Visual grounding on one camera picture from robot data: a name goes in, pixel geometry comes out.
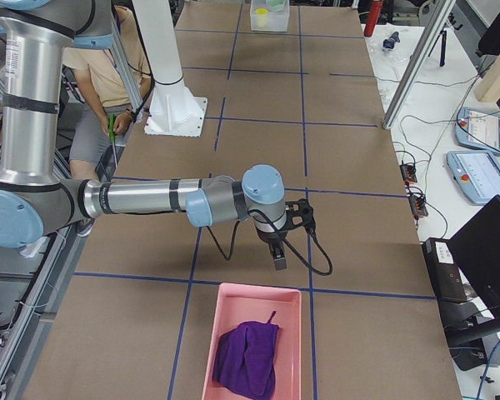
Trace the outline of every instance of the black device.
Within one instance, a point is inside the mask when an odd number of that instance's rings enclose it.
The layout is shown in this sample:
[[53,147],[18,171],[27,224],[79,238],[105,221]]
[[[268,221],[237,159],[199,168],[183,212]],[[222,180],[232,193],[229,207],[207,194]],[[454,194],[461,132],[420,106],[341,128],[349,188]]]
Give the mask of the black device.
[[430,276],[433,292],[438,300],[450,303],[465,303],[467,295],[459,269],[453,263],[448,251],[448,240],[430,237],[422,244],[427,272]]
[[[461,269],[477,295],[490,309],[494,319],[483,321],[480,317],[461,320],[461,326],[449,323],[448,303],[439,303],[447,343],[450,348],[476,348],[482,338],[492,336],[498,340],[500,332],[500,196],[495,196],[474,215],[448,241],[448,249],[456,265]],[[485,353],[472,362],[470,359],[459,365],[461,369],[470,369],[485,363]]]

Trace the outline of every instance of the plastic container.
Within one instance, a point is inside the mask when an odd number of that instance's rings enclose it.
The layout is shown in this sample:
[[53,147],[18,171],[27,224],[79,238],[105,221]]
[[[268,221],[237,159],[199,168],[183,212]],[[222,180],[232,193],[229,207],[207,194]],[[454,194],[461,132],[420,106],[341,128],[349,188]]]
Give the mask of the plastic container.
[[250,26],[253,31],[286,32],[289,12],[288,0],[252,0]]
[[217,308],[209,347],[206,378],[202,400],[241,400],[245,397],[230,392],[214,382],[213,364],[217,354],[218,339],[245,321],[265,323],[276,311],[272,323],[280,330],[277,335],[274,370],[276,389],[272,400],[300,400],[301,344],[302,344],[302,295],[296,289],[261,287],[223,283],[218,289]]

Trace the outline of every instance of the transparent container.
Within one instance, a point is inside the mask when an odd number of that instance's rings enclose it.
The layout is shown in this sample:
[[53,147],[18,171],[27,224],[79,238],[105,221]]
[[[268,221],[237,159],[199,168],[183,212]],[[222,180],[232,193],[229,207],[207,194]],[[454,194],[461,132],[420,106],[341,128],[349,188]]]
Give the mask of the transparent container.
[[253,31],[286,32],[289,23],[289,1],[252,0],[250,23]]

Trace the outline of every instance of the cardboard surface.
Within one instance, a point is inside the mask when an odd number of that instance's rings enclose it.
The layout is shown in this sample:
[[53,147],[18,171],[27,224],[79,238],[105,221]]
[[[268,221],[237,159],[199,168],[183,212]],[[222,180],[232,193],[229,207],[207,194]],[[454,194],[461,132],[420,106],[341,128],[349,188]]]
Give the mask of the cardboard surface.
[[302,121],[300,76],[267,72],[232,72],[224,117],[267,121]]
[[303,37],[302,58],[305,73],[341,73],[373,76],[367,52],[360,52],[359,38]]
[[239,4],[208,4],[185,2],[177,30],[235,32],[241,6]]
[[405,195],[389,131],[309,125],[306,140],[311,189]]
[[381,126],[383,107],[373,77],[304,77],[306,121],[309,123]]
[[314,298],[319,398],[461,399],[437,302]]
[[257,164],[275,167],[286,188],[304,188],[303,129],[301,124],[222,121],[213,176],[241,179]]
[[[224,252],[228,253],[233,223],[218,224],[212,230]],[[288,240],[305,258],[308,257],[308,242],[303,229],[290,232]],[[232,260],[226,262],[209,233],[204,230],[198,248],[194,278],[217,283],[307,288],[308,270],[288,249],[285,254],[287,269],[276,271],[268,245],[259,239],[253,222],[249,220],[239,225],[235,252]]]
[[363,37],[358,10],[350,7],[327,7],[324,12],[318,7],[300,7],[300,10],[302,35]]
[[23,399],[167,398],[186,290],[74,277]]
[[[288,33],[273,37],[249,32],[248,9],[185,4],[177,37],[186,84],[211,102],[202,136],[146,136],[137,126],[117,176],[240,178],[271,163],[287,200],[309,197],[334,274],[310,279],[288,249],[287,270],[276,271],[251,219],[226,262],[183,215],[100,218],[77,269],[98,276],[72,280],[26,399],[199,398],[220,282],[303,290],[303,398],[458,398],[437,304],[417,299],[433,294],[408,203],[397,196],[390,138],[375,128],[383,117],[376,81],[329,76],[356,65],[368,72],[364,41],[351,39],[363,35],[357,13],[292,7]],[[299,23],[304,35],[347,37],[315,42],[346,57],[319,56],[307,41],[302,75]],[[368,194],[314,192],[324,188]],[[227,252],[233,222],[212,230]],[[302,229],[288,240],[326,268]]]
[[212,167],[218,121],[206,120],[200,137],[147,135],[144,123],[133,128],[116,177],[207,178]]
[[288,35],[238,35],[233,69],[300,73],[300,39]]
[[182,67],[228,69],[235,33],[176,31]]
[[76,271],[187,278],[197,229],[185,214],[97,219]]
[[[334,273],[313,277],[315,288],[433,296],[408,201],[310,193],[317,238]],[[327,264],[313,245],[314,267]]]

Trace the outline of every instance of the white table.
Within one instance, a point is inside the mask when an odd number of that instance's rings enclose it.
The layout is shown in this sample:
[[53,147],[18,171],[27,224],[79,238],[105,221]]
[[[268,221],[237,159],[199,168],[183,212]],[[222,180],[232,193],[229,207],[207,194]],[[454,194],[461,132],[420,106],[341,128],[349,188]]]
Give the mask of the white table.
[[[372,37],[366,39],[374,74],[379,78],[378,88],[382,96],[382,104],[386,110],[398,84],[384,81],[384,79],[399,80],[402,77],[408,65],[409,56],[413,53],[422,30],[422,27],[376,26]],[[396,31],[399,32],[401,42],[396,43],[391,52],[384,52],[383,39],[388,38]],[[439,41],[432,56],[422,66],[417,81],[448,85],[467,81],[477,74],[476,68],[469,61],[453,31],[448,30],[447,33],[446,64],[444,67],[439,67],[440,48]],[[464,197],[446,164],[447,152],[466,150],[466,148],[458,146],[454,136],[454,122],[426,124],[406,116],[413,115],[428,122],[455,119],[455,112],[472,82],[473,80],[452,87],[415,83],[392,126],[392,139],[395,141],[397,151],[405,149],[417,161],[428,159],[425,152],[411,146],[407,143],[409,142],[432,154],[429,166],[427,162],[417,164],[418,184],[416,186],[426,193],[427,202],[438,209],[447,219],[448,226],[445,238],[450,238],[481,207],[472,205]],[[468,94],[464,106],[482,109],[488,113],[498,110],[496,103],[479,102],[473,90]],[[402,122],[403,130],[399,126],[400,122]],[[397,153],[397,159],[399,162],[403,159],[405,163],[412,161],[409,155],[400,152]],[[418,224],[420,241],[430,237],[440,238],[445,232],[443,218],[431,207],[428,208],[428,213],[429,216],[422,218]],[[463,398],[476,398],[479,377],[483,375],[484,366],[476,367],[467,372],[462,372],[457,367],[455,369]],[[500,394],[500,367],[490,368],[487,375],[495,382],[484,383],[481,398],[494,399],[495,395]]]

